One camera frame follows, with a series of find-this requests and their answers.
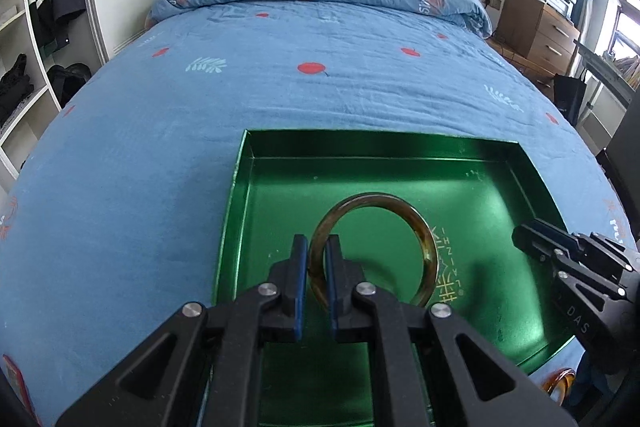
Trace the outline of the amber orange bangle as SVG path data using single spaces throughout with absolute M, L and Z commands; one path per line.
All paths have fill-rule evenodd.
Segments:
M 570 367 L 559 369 L 549 376 L 541 385 L 541 389 L 545 392 L 557 405 L 562 405 L 570 388 L 573 386 L 576 372 Z

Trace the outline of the green tray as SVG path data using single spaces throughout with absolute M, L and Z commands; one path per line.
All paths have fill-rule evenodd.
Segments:
M 263 282 L 288 258 L 293 236 L 310 239 L 342 199 L 383 192 L 413 205 L 439 257 L 430 303 L 448 303 L 531 374 L 572 334 L 550 303 L 539 262 L 512 243 L 535 218 L 566 230 L 533 161 L 514 142 L 355 130 L 246 130 L 221 234 L 214 303 Z M 335 225 L 345 258 L 408 303 L 422 272 L 419 243 L 399 217 L 356 209 Z M 261 426 L 371 426 L 367 347 L 331 339 L 328 312 L 307 285 L 300 343 L 268 346 L 262 359 Z

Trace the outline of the black bag on floor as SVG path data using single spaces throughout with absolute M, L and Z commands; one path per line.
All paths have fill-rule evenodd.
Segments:
M 577 124 L 585 93 L 586 84 L 582 80 L 570 76 L 554 76 L 553 103 L 572 127 Z

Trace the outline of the blue bed sheet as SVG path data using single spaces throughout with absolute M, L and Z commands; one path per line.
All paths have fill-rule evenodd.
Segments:
M 474 32 L 363 4 L 250 0 L 162 20 L 49 124 L 1 210 L 1 358 L 44 425 L 185 303 L 230 303 L 346 197 L 405 199 L 433 298 L 531 372 L 570 339 L 541 218 L 634 245 L 576 130 Z

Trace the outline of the red card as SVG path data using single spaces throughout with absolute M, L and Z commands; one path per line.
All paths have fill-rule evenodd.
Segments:
M 21 369 L 18 368 L 16 363 L 9 357 L 9 355 L 2 355 L 2 360 L 4 366 L 6 367 L 6 373 L 9 376 L 9 383 L 13 391 L 20 398 L 21 403 L 24 405 L 24 408 L 32 417 L 32 419 L 38 425 L 41 425 L 41 421 L 34 409 L 34 405 L 32 404 L 32 398 L 30 397 L 28 387 L 26 385 L 26 381 L 24 380 Z

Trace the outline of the wooden drawer cabinet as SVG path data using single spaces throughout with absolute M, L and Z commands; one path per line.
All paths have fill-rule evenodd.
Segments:
M 570 68 L 579 30 L 540 0 L 504 0 L 494 37 L 552 74 Z

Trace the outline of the black clothes on shelf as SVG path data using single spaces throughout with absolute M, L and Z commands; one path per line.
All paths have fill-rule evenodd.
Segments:
M 26 74 L 27 56 L 21 53 L 13 66 L 2 76 L 0 84 L 0 124 L 4 124 L 18 104 L 34 92 Z

